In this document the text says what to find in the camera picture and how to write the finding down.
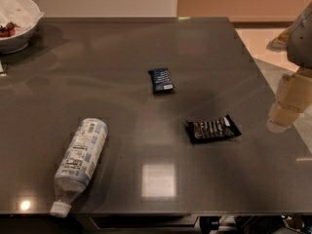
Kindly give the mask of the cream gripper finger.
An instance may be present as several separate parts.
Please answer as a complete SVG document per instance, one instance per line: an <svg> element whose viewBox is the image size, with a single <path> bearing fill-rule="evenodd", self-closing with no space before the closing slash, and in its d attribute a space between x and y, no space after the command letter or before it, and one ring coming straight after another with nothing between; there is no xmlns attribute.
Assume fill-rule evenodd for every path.
<svg viewBox="0 0 312 234"><path fill-rule="evenodd" d="M270 132L287 130L312 103L312 79L301 74L284 74L279 82L266 127Z"/></svg>

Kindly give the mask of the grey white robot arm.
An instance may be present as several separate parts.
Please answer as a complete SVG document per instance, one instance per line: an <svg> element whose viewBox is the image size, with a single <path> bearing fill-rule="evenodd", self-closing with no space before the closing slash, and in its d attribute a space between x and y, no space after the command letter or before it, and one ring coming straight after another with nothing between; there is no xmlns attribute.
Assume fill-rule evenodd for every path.
<svg viewBox="0 0 312 234"><path fill-rule="evenodd" d="M279 82L266 124L273 133L288 129L312 104L312 2L291 26L287 57L298 70L284 74Z"/></svg>

